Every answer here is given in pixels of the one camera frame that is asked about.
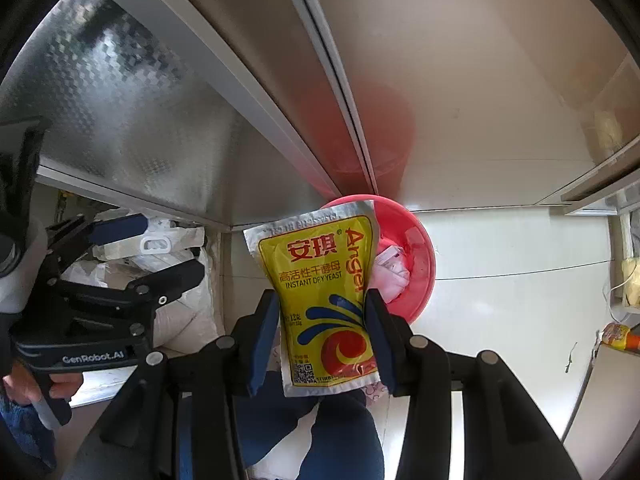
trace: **tile grout line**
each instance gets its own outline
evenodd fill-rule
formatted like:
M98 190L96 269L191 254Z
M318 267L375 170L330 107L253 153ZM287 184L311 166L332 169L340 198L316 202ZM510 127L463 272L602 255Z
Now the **tile grout line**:
M460 278L436 278L435 281L437 282L451 282L453 280L478 280L481 278L502 278L502 277L506 277L506 276L522 276L523 274L539 274L541 272L554 272L555 270L567 270L567 269L578 269L579 267L589 267L592 265L599 265L599 264L608 264L610 262L613 262L614 260L603 260L601 262L592 262L590 264L581 264L581 265L574 265L574 266L568 266L568 267L557 267L555 269L543 269L543 270L528 270L526 272L513 272L511 274L490 274L487 276L466 276L466 277L460 277Z

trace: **tiled floor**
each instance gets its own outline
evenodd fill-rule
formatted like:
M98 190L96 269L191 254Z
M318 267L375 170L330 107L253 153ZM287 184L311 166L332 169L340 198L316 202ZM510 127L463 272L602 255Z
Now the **tiled floor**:
M436 248L437 281L412 329L449 351L469 355L485 348L497 351L556 433L562 434L596 330L609 319L602 292L610 287L606 219L552 216L546 208L507 208L435 212L421 214L420 220ZM228 330L238 317L253 311L268 286L242 234L229 236L223 262ZM572 364L565 373L574 344ZM457 480L462 478L464 455L459 394L452 406L450 478ZM395 476L407 409L407 399L394 398L382 399L372 408L388 479ZM308 434L309 426L305 421L298 430ZM304 453L304 447L297 453ZM278 446L268 457L266 471L295 478L291 451Z

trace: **qr code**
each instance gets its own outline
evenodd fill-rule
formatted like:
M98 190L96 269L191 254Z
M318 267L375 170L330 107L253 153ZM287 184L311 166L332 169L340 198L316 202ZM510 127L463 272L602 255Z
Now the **qr code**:
M293 382L297 384L312 384L318 382L311 363L294 365Z

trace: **glossy beige panel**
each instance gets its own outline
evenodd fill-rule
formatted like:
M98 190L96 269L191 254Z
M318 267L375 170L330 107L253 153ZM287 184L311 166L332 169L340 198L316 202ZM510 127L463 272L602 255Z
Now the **glossy beige panel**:
M343 194L366 193L351 137L291 0L190 0L276 101Z
M320 0L381 191L527 205L640 130L638 69L589 0Z

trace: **blue denim sleeve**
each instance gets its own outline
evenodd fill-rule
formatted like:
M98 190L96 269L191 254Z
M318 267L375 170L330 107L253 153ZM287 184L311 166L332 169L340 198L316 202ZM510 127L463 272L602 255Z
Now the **blue denim sleeve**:
M42 425L33 406L20 406L0 393L0 416L23 452L40 460L49 471L56 468L53 432Z

